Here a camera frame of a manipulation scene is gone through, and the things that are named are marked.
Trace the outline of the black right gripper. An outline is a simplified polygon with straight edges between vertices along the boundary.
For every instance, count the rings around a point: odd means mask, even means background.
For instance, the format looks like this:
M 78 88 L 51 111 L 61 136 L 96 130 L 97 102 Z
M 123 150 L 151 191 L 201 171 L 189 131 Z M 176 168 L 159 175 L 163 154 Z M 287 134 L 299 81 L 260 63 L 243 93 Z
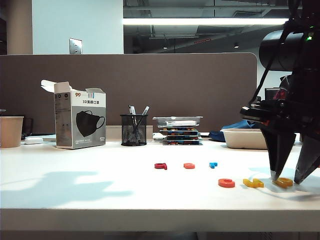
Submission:
M 320 73 L 295 72 L 280 78 L 272 99 L 244 106 L 243 118 L 260 124 L 268 150 L 271 179 L 281 175 L 296 139 L 304 134 L 294 182 L 302 183 L 320 165 Z

